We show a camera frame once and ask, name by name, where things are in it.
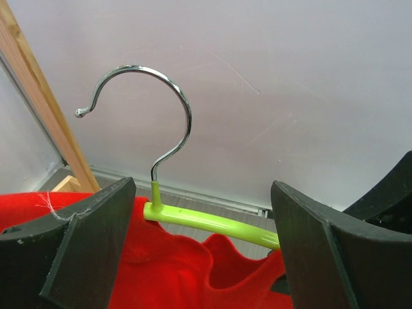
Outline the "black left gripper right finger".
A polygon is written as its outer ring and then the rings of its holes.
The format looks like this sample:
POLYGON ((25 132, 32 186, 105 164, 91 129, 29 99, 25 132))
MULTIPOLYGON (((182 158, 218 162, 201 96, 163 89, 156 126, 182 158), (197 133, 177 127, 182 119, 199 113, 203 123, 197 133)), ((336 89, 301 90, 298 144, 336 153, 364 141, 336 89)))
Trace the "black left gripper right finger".
POLYGON ((411 308, 411 235, 279 181, 271 202, 294 308, 411 308))

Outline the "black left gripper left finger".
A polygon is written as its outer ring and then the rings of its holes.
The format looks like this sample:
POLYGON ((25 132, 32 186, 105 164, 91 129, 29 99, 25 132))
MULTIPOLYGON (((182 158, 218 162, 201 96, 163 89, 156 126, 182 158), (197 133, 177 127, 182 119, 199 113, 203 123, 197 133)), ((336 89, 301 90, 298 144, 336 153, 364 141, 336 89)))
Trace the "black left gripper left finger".
POLYGON ((1 232, 1 308, 107 308, 133 212, 132 178, 1 232))

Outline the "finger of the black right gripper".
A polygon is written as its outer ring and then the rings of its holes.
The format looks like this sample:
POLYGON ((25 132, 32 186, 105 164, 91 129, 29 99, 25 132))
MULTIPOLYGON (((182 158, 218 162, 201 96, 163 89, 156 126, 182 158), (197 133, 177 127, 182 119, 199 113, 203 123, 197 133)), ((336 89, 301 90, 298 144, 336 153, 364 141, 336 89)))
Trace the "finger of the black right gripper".
POLYGON ((388 230, 411 233, 411 151, 343 213, 388 230))

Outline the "red t shirt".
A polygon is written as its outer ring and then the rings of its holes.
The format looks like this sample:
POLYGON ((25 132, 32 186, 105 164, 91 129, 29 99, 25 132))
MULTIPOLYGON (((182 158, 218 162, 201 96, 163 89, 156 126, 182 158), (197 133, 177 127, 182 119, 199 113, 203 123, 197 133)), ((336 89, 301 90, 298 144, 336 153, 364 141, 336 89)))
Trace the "red t shirt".
MULTIPOLYGON (((90 193, 27 192, 1 197, 1 232, 61 210, 90 193)), ((285 272, 275 251, 255 260, 231 240, 213 234, 204 242, 172 235, 143 217, 147 198, 135 197, 115 285, 107 308, 291 308, 289 295, 272 291, 285 272)))

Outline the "green plastic hanger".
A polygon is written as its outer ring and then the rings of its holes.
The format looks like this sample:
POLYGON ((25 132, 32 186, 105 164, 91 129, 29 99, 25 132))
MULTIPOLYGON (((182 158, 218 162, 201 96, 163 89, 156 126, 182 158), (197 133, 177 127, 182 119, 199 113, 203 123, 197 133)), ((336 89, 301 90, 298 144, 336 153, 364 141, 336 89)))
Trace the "green plastic hanger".
POLYGON ((216 172, 206 172, 205 156, 194 149, 189 100, 164 73, 133 64, 105 70, 75 116, 92 132, 81 140, 92 168, 132 176, 139 185, 156 181, 161 198, 176 193, 245 209, 212 184, 216 172))

